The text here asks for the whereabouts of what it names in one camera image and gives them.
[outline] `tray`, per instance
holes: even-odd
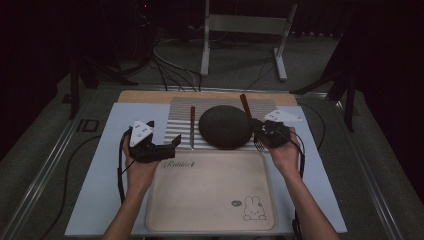
[[[178,150],[155,173],[152,232],[270,231],[276,225],[265,158],[253,151]]]

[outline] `forearm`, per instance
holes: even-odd
[[[121,208],[106,230],[103,239],[128,239],[146,191],[129,191]]]
[[[296,208],[304,239],[339,239],[300,175],[284,175],[287,189]]]

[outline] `striped mat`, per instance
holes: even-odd
[[[264,116],[276,109],[272,99],[251,99],[248,100],[250,112],[253,118],[264,121]],[[219,105],[230,105],[244,111],[243,105],[238,99],[197,99],[175,97],[171,102],[168,123],[166,125],[165,143],[171,141],[181,134],[181,144],[178,149],[190,148],[190,108],[195,106],[196,116],[194,124],[194,148],[195,149],[217,149],[207,143],[200,135],[198,123],[202,114],[211,107]],[[245,146],[238,150],[256,150],[252,139]]]

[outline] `human hand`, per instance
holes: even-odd
[[[296,129],[293,127],[290,127],[289,129],[290,139],[299,146],[299,142],[295,134]],[[299,174],[299,149],[295,147],[292,142],[288,142],[278,148],[269,148],[267,146],[265,147],[271,153],[272,161],[283,176],[287,176],[289,174]]]
[[[129,136],[125,137],[122,147],[127,166],[127,192],[145,192],[153,181],[153,176],[160,161],[153,161],[150,163],[140,163],[135,161],[129,154],[129,139]]]

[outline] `white metal frame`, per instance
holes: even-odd
[[[260,34],[280,34],[281,42],[278,48],[274,49],[274,58],[277,64],[278,75],[281,81],[287,80],[287,73],[283,62],[283,49],[287,42],[287,36],[296,12],[297,4],[292,4],[287,18],[267,18],[236,15],[220,15],[209,13],[209,1],[206,0],[205,7],[205,37],[202,55],[202,65],[200,74],[208,76],[209,72],[209,31],[226,32],[248,32]]]

